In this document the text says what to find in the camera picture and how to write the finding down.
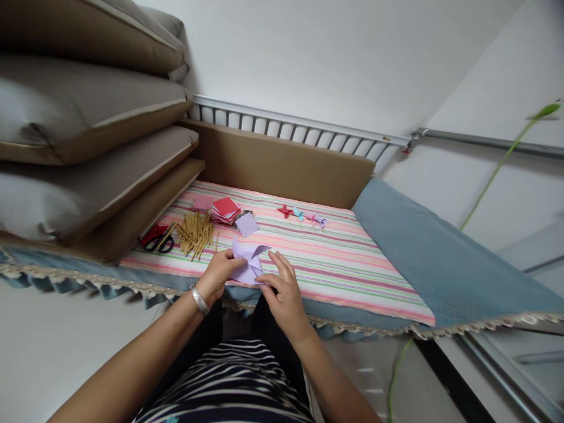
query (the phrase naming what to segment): silver bracelet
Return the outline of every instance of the silver bracelet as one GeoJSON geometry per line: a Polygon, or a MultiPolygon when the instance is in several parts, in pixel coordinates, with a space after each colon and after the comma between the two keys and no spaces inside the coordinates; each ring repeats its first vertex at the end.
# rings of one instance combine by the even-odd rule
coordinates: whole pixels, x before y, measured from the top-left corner
{"type": "Polygon", "coordinates": [[[202,314],[206,316],[210,312],[210,309],[208,308],[206,302],[204,301],[204,298],[200,295],[200,293],[196,289],[196,285],[192,285],[190,287],[190,291],[192,291],[192,295],[194,296],[196,305],[198,306],[202,314]]]}

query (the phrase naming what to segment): headboard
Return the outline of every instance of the headboard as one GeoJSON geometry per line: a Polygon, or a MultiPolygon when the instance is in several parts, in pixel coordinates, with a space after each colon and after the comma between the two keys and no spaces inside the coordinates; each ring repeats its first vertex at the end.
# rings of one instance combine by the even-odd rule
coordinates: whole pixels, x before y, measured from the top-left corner
{"type": "Polygon", "coordinates": [[[356,155],[196,120],[176,124],[200,134],[192,157],[206,162],[199,179],[207,182],[350,209],[374,170],[356,155]]]}

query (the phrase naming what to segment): woman's forearm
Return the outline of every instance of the woman's forearm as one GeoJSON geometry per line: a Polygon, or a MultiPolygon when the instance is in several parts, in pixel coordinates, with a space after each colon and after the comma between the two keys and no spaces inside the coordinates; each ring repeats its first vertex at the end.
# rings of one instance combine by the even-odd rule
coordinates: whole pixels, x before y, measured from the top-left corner
{"type": "Polygon", "coordinates": [[[377,422],[376,412],[337,367],[311,328],[309,335],[292,343],[313,386],[323,416],[330,423],[377,422]]]}
{"type": "Polygon", "coordinates": [[[192,294],[181,297],[94,373],[49,423],[132,421],[202,318],[192,294]]]}

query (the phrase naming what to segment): striped bed sheet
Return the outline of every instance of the striped bed sheet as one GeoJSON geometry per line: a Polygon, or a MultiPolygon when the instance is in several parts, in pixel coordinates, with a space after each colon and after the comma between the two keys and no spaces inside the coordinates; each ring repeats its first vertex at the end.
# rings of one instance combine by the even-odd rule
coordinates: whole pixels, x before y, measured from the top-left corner
{"type": "MultiPolygon", "coordinates": [[[[219,232],[218,251],[231,248],[234,237],[244,248],[250,244],[268,245],[273,251],[284,254],[294,266],[304,298],[435,325],[432,311],[362,229],[351,210],[195,181],[163,215],[159,224],[168,225],[187,213],[199,196],[214,199],[231,197],[244,210],[253,211],[260,227],[250,237],[243,238],[235,226],[216,225],[214,236],[217,237],[219,232]],[[300,224],[294,216],[285,219],[276,210],[285,204],[325,217],[328,220],[325,229],[313,227],[309,220],[300,224]]],[[[199,261],[191,261],[192,255],[186,257],[180,252],[179,245],[175,245],[168,254],[150,253],[137,247],[120,265],[199,277],[214,249],[215,245],[207,246],[199,261]]],[[[262,254],[260,260],[265,273],[277,273],[267,254],[262,254]]],[[[245,286],[236,281],[227,283],[245,286]]]]}

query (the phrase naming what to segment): floor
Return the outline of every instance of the floor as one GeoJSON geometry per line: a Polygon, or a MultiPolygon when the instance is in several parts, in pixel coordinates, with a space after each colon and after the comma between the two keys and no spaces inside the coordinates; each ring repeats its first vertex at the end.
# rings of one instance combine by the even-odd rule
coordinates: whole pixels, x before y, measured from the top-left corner
{"type": "MultiPolygon", "coordinates": [[[[145,310],[140,296],[106,301],[88,290],[70,294],[17,290],[0,282],[0,421],[46,421],[104,362],[166,307],[145,310]]],[[[247,321],[226,317],[225,332],[247,321]]],[[[326,342],[337,364],[387,420],[391,369],[405,339],[326,342]]],[[[395,422],[462,423],[448,393],[412,345],[394,391],[395,422]]],[[[318,422],[323,421],[317,411],[318,422]]]]}

